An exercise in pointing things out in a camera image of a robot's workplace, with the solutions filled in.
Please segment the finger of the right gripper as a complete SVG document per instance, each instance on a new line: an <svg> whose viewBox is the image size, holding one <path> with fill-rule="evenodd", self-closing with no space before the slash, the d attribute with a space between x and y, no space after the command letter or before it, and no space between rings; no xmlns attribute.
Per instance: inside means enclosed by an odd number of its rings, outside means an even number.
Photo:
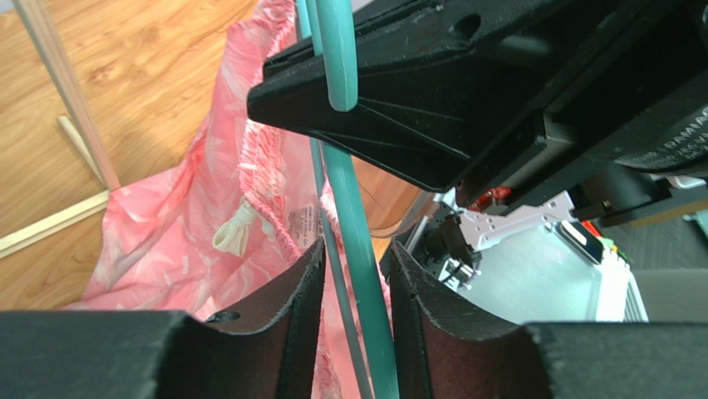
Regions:
<svg viewBox="0 0 708 399"><path fill-rule="evenodd" d="M309 42L263 64L248 117L318 138L424 190L460 182L553 101L625 1L377 1L355 15L358 100L332 109Z"/></svg>

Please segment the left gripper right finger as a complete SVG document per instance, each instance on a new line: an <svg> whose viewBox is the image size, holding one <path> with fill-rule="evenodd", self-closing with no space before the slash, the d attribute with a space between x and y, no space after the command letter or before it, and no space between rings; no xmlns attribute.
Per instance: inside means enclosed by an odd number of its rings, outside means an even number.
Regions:
<svg viewBox="0 0 708 399"><path fill-rule="evenodd" d="M704 398L701 323L515 325L468 302L390 246L403 398Z"/></svg>

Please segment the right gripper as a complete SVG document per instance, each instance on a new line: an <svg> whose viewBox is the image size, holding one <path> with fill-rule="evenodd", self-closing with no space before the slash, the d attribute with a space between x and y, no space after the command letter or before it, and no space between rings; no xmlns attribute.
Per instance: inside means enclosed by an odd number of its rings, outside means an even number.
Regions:
<svg viewBox="0 0 708 399"><path fill-rule="evenodd" d="M609 227L693 210L707 199L707 4L625 1L597 28L598 48L518 136L463 179L456 203L514 217L568 199Z"/></svg>

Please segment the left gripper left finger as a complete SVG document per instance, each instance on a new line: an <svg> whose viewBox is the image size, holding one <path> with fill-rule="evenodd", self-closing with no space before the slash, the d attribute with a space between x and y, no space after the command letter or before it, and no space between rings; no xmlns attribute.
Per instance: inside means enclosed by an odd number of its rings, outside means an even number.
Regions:
<svg viewBox="0 0 708 399"><path fill-rule="evenodd" d="M4 398L308 398L325 248L199 321L183 311L1 315Z"/></svg>

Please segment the teal plastic hanger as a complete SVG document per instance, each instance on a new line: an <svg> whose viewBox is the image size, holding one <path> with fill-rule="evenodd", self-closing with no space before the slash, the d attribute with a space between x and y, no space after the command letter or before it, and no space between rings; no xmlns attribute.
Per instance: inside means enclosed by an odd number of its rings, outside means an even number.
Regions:
<svg viewBox="0 0 708 399"><path fill-rule="evenodd" d="M328 100L333 110L351 111L358 100L358 72L352 5L348 1L298 1L303 37L312 39L325 64ZM316 182L332 187L344 253L360 324L355 326L331 225L325 223L332 276L352 364L362 397L397 398L399 387L390 321L352 158L331 145L311 141ZM356 330L361 329L358 337Z"/></svg>

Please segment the pink patterned shorts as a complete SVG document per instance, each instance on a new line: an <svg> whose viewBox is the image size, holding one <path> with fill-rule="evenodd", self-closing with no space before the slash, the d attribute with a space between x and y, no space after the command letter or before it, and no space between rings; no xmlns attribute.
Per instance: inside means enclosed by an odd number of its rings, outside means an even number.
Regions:
<svg viewBox="0 0 708 399"><path fill-rule="evenodd" d="M111 194L79 309L179 309L204 320L276 278L329 223L359 326L332 187L316 182L313 139L246 112L264 58L302 36L297 2L262 1L229 28L209 114L182 163ZM310 397L364 398L331 260L321 315Z"/></svg>

